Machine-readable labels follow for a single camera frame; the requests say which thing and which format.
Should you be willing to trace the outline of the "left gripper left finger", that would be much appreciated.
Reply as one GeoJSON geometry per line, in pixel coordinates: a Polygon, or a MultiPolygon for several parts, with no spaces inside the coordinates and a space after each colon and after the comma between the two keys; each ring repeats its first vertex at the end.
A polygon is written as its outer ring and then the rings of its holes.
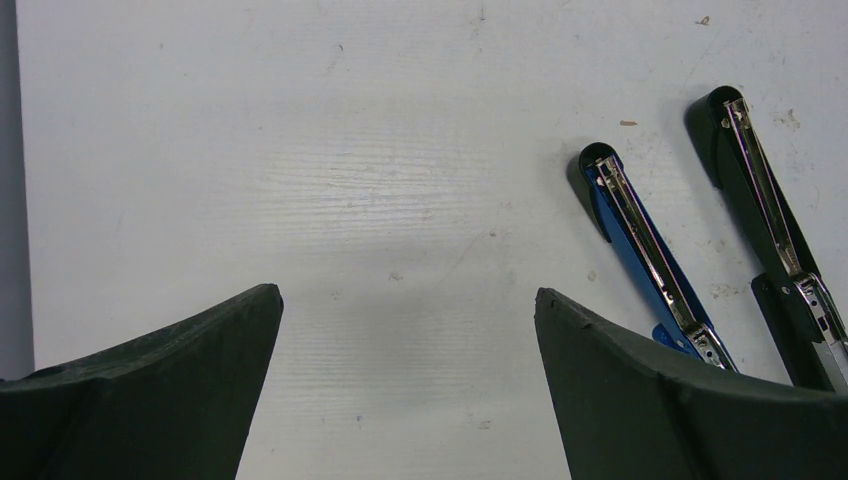
{"type": "Polygon", "coordinates": [[[232,479],[275,348],[279,288],[1,385],[5,479],[232,479]]]}

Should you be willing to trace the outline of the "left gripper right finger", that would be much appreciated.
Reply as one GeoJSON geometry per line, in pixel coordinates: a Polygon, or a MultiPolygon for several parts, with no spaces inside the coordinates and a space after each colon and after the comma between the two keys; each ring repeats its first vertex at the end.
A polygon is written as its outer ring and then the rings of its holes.
{"type": "Polygon", "coordinates": [[[574,479],[843,479],[847,399],[710,366],[551,288],[535,329],[574,479]]]}

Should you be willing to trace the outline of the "blue stapler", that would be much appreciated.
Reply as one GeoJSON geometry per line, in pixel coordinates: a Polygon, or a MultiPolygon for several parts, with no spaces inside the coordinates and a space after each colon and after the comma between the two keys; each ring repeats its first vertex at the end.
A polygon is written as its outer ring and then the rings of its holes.
{"type": "Polygon", "coordinates": [[[651,309],[652,338],[715,367],[738,370],[702,302],[656,228],[617,151],[587,145],[570,162],[575,193],[651,309]]]}

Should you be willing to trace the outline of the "black stapler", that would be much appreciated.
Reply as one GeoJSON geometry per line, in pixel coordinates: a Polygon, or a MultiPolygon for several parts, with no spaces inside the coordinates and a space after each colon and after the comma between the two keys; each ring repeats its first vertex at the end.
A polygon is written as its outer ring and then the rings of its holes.
{"type": "Polygon", "coordinates": [[[720,86],[684,122],[762,271],[751,289],[792,383],[847,392],[847,332],[777,181],[742,93],[720,86]]]}

